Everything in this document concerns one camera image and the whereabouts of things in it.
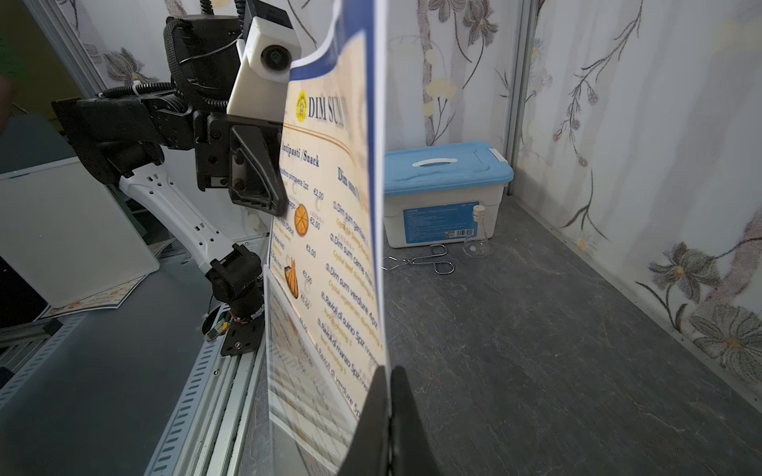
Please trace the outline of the white acrylic menu rack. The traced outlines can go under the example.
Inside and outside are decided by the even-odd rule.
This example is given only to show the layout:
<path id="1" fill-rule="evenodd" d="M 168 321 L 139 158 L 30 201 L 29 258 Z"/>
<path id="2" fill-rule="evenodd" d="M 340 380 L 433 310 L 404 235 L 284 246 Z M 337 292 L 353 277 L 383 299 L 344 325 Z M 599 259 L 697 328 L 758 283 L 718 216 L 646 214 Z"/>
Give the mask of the white acrylic menu rack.
<path id="1" fill-rule="evenodd" d="M 335 475 L 356 422 L 295 311 L 265 273 L 267 395 L 276 475 Z"/>

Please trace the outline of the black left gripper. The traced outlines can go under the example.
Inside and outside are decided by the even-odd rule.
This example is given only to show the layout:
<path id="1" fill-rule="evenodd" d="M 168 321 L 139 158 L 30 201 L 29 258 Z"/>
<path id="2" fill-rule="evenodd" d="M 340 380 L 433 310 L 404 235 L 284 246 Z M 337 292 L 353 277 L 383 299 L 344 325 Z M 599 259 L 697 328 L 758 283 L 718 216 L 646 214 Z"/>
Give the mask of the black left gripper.
<path id="1" fill-rule="evenodd" d="M 231 201 L 274 217 L 286 214 L 288 196 L 279 158 L 283 124 L 219 112 L 196 112 L 196 184 L 228 188 Z"/>

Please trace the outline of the dim sum laminated menu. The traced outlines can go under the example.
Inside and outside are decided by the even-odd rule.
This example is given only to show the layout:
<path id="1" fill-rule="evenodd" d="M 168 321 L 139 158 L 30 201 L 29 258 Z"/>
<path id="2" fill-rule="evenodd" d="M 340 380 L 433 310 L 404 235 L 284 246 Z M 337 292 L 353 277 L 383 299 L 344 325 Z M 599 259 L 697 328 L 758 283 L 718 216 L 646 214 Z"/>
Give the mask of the dim sum laminated menu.
<path id="1" fill-rule="evenodd" d="M 388 360 L 381 251 L 388 5 L 339 1 L 323 45 L 292 67 L 280 172 L 288 208 L 269 275 L 347 412 Z"/>

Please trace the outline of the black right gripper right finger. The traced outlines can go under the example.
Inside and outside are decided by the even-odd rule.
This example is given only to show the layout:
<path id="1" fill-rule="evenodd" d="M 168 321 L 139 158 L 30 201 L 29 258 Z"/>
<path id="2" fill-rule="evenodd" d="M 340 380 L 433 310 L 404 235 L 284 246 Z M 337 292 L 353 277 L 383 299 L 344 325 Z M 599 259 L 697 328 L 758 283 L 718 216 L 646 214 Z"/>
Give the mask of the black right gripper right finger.
<path id="1" fill-rule="evenodd" d="M 435 476 L 441 470 L 434 458 L 406 370 L 391 373 L 390 474 Z"/>

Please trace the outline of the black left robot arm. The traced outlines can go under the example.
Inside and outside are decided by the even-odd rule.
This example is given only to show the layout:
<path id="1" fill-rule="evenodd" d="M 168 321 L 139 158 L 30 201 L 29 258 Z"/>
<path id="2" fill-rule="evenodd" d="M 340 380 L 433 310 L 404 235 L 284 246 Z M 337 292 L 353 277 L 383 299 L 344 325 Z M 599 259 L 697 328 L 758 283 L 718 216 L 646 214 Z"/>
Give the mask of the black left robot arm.
<path id="1" fill-rule="evenodd" d="M 164 44 L 171 78 L 101 91 L 53 107 L 85 170 L 150 211 L 190 252 L 218 307 L 202 325 L 221 354 L 259 350 L 265 331 L 261 258 L 212 225 L 185 196 L 166 150 L 194 153 L 200 190 L 274 217 L 289 200 L 279 169 L 290 69 L 300 43 L 288 13 L 239 1 L 232 16 L 210 2 L 171 17 Z"/>

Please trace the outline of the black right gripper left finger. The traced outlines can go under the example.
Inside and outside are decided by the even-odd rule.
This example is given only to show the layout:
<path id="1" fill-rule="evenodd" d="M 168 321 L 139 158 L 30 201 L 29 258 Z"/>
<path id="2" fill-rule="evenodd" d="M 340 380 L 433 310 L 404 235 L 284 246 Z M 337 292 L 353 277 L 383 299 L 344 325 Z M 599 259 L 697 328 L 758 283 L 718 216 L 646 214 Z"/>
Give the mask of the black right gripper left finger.
<path id="1" fill-rule="evenodd" d="M 376 368 L 360 420 L 337 476 L 380 476 L 389 466 L 389 389 L 384 366 Z"/>

